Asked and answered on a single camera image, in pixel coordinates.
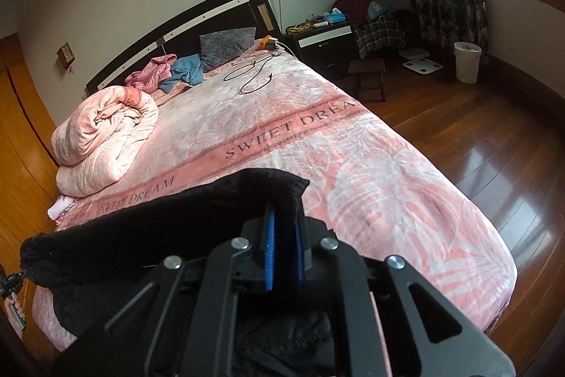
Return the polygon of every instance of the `white trash can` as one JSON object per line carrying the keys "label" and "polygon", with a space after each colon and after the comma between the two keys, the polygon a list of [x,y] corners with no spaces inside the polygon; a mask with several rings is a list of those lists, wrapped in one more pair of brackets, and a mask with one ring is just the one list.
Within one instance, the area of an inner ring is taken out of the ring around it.
{"label": "white trash can", "polygon": [[478,63],[482,50],[468,42],[455,42],[457,79],[463,83],[477,83]]}

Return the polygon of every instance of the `black headboard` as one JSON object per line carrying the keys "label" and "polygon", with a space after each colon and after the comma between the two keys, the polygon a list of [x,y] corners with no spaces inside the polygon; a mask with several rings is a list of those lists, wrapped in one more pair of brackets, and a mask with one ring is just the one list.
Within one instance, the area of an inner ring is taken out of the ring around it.
{"label": "black headboard", "polygon": [[141,70],[156,56],[200,53],[200,36],[226,29],[256,28],[255,37],[281,32],[267,0],[205,0],[147,33],[109,62],[87,83],[90,95],[109,85],[124,85],[125,78]]}

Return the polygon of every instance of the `metal screw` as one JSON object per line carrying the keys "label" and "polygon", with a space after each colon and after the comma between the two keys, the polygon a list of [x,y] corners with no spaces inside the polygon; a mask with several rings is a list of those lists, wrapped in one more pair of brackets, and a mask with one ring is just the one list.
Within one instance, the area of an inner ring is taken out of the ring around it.
{"label": "metal screw", "polygon": [[183,265],[183,260],[178,256],[169,256],[165,258],[164,264],[168,269],[176,270]]}
{"label": "metal screw", "polygon": [[235,249],[247,249],[249,244],[249,240],[245,237],[238,237],[232,240],[232,247]]}
{"label": "metal screw", "polygon": [[406,265],[406,261],[400,256],[391,256],[386,260],[386,263],[389,264],[389,267],[398,270],[402,269]]}
{"label": "metal screw", "polygon": [[340,243],[335,238],[326,237],[321,239],[320,246],[324,249],[327,249],[328,251],[333,251],[337,249],[338,246],[340,246]]}

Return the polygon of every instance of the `black garment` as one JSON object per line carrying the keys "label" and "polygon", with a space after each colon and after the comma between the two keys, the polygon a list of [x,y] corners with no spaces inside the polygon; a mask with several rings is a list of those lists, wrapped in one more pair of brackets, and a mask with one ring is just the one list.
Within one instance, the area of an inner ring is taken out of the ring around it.
{"label": "black garment", "polygon": [[[80,337],[151,266],[172,254],[185,260],[208,256],[218,244],[239,236],[244,222],[262,216],[267,202],[275,208],[278,226],[291,228],[308,184],[275,169],[243,170],[29,238],[20,249],[22,269],[52,291],[61,325]],[[242,300],[238,315],[235,375],[334,375],[333,338],[324,311],[296,315],[283,306],[246,308]]]}

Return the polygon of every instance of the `wooden wardrobe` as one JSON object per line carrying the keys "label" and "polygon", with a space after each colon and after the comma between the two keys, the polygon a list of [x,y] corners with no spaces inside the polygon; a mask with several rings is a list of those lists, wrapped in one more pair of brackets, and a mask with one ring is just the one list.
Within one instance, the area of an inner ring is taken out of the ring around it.
{"label": "wooden wardrobe", "polygon": [[[58,196],[57,163],[51,149],[55,124],[25,65],[17,34],[0,39],[0,263],[20,270],[20,245],[53,231],[47,209]],[[49,366],[54,349],[32,318],[35,286],[26,280],[19,294],[28,327],[24,343]]]}

